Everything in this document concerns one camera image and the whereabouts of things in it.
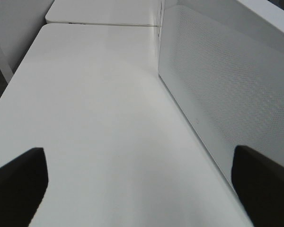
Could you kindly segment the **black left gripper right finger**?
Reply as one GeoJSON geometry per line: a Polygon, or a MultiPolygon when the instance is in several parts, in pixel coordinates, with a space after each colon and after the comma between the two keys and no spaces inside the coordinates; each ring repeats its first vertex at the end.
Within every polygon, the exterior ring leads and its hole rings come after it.
{"type": "Polygon", "coordinates": [[[256,227],[284,227],[284,167],[243,145],[236,146],[231,183],[256,227]]]}

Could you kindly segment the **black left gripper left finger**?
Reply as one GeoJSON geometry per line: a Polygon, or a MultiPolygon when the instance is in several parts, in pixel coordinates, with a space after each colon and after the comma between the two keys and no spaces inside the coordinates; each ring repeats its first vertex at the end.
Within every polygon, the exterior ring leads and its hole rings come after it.
{"type": "Polygon", "coordinates": [[[43,148],[32,148],[0,167],[0,227],[27,227],[49,183],[43,148]]]}

